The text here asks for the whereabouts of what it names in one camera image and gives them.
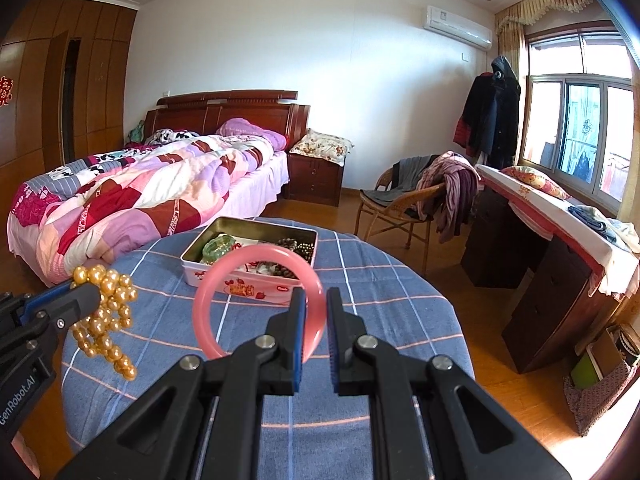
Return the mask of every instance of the gold pearl necklace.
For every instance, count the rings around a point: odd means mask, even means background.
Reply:
[[[133,287],[131,276],[119,274],[115,269],[107,270],[104,265],[96,265],[91,269],[76,267],[73,279],[71,288],[86,282],[100,288],[98,309],[71,327],[78,348],[87,357],[103,355],[108,362],[113,363],[113,369],[117,373],[122,374],[127,381],[132,381],[138,374],[137,368],[109,336],[109,330],[118,332],[121,328],[133,326],[131,307],[127,303],[136,301],[138,291]]]

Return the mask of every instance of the round table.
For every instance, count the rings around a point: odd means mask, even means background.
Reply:
[[[325,289],[340,288],[345,310],[367,331],[403,354],[429,359],[447,354],[471,374],[460,324],[449,301],[400,261],[359,238],[284,219],[258,219],[314,229],[314,269]],[[138,367],[125,381],[103,358],[89,359],[68,335],[63,349],[62,396],[72,448],[79,450],[185,354],[199,354],[191,324],[195,288],[185,283],[180,255],[201,229],[161,238],[121,256],[113,265],[133,277],[139,298],[134,325],[114,334]],[[281,306],[217,293],[212,332],[228,351],[264,333]],[[266,397],[258,478],[370,479],[367,399],[333,393],[326,334],[303,366],[300,393]]]

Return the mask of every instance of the red paper decoration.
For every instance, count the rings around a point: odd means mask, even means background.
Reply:
[[[0,77],[0,106],[9,104],[9,101],[13,97],[11,90],[14,87],[14,80],[8,77]]]

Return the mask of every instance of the pink bracelet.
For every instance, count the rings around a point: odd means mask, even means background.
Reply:
[[[202,279],[193,300],[191,319],[198,345],[208,359],[227,355],[216,342],[211,331],[210,307],[218,284],[228,274],[248,262],[275,262],[287,267],[302,282],[307,298],[307,310],[303,335],[303,357],[305,363],[318,347],[326,323],[326,300],[324,289],[316,272],[304,258],[283,247],[271,244],[246,246],[227,253],[220,258]]]

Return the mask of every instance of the purple clothing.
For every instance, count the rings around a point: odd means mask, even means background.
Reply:
[[[478,193],[480,176],[465,157],[446,152],[424,170],[416,189],[426,189],[443,181],[447,188],[443,204],[427,200],[416,205],[421,220],[430,215],[436,219],[436,232],[440,234],[441,244],[460,234],[460,224],[468,220],[471,204]]]

